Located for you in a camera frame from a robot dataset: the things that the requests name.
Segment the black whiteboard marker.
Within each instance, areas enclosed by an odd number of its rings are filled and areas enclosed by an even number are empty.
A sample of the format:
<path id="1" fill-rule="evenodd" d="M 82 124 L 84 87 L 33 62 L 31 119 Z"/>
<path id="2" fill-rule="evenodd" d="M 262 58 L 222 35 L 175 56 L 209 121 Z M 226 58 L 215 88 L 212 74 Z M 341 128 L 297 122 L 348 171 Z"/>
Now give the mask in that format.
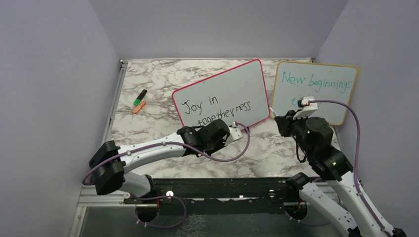
<path id="1" fill-rule="evenodd" d="M 272 107 L 269 107 L 269 110 L 270 110 L 270 112 L 271 112 L 271 116 L 272 116 L 272 117 L 276 117 L 276 116 L 277 116 L 277 113 L 273 110 L 273 108 L 272 108 Z"/>

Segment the red framed whiteboard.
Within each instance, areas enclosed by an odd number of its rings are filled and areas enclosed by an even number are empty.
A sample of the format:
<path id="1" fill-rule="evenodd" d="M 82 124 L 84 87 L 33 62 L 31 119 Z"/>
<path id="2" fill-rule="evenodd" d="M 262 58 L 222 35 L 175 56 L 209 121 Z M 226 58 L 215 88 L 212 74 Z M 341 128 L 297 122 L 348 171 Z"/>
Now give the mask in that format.
<path id="1" fill-rule="evenodd" d="M 183 126 L 205 126 L 221 119 L 251 127 L 270 116 L 259 59 L 181 87 L 171 97 Z"/>

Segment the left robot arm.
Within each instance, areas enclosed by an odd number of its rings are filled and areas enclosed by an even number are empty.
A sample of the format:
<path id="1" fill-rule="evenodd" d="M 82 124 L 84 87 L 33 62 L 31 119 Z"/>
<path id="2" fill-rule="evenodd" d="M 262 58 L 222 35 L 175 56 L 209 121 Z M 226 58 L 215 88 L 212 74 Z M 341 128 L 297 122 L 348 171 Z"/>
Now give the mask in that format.
<path id="1" fill-rule="evenodd" d="M 113 140 L 107 141 L 88 162 L 90 185 L 99 196 L 122 191 L 148 203 L 155 198 L 154 182 L 150 175 L 133 173 L 134 169 L 167 158 L 210 156 L 242 137 L 236 124 L 228 126 L 217 119 L 204 126 L 184 126 L 163 138 L 141 144 L 118 146 Z"/>

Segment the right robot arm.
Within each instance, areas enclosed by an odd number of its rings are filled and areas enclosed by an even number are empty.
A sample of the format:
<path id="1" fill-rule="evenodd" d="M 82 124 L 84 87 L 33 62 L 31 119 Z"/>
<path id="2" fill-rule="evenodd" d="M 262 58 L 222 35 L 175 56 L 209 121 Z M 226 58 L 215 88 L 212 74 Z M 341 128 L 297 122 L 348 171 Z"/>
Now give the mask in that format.
<path id="1" fill-rule="evenodd" d="M 344 237 L 404 237 L 402 229 L 389 224 L 364 193 L 347 157 L 331 145 L 333 130 L 324 118 L 296 118 L 296 111 L 274 118 L 283 137 L 292 137 L 311 168 L 343 201 L 339 205 L 308 176 L 300 172 L 286 181 L 286 197 L 309 203 Z"/>

